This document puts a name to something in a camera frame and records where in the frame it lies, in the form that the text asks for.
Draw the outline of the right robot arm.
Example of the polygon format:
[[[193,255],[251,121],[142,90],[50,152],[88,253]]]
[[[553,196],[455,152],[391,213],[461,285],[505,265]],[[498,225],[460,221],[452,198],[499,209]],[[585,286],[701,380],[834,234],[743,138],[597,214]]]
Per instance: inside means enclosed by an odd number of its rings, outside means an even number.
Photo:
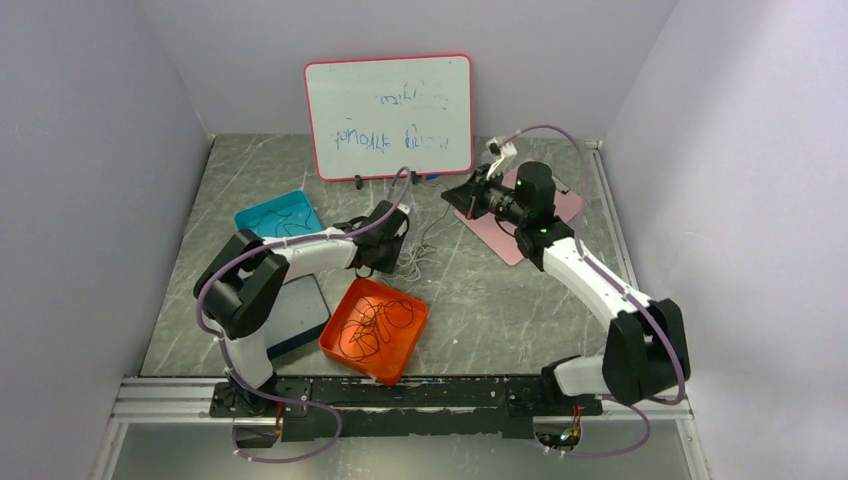
[[[691,366],[680,307],[671,299],[652,299],[603,265],[557,214],[559,192],[550,167],[528,161],[517,168],[512,186],[483,165],[441,195],[468,220],[490,216],[512,225],[522,256],[572,292],[606,333],[602,354],[544,368],[542,406],[562,414],[580,395],[623,405],[659,402],[669,389],[677,391],[675,402],[682,401]]]

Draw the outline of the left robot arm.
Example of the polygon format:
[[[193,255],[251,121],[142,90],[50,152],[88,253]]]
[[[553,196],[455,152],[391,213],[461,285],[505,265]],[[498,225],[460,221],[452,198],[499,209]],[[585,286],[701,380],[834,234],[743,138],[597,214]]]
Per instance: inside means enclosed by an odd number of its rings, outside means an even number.
[[[225,374],[239,388],[237,403],[261,416],[277,400],[277,377],[267,354],[265,324],[284,285],[325,271],[390,273],[410,227],[410,208],[380,202],[367,216],[321,232],[263,238],[233,235],[194,287],[195,319],[212,335]]]

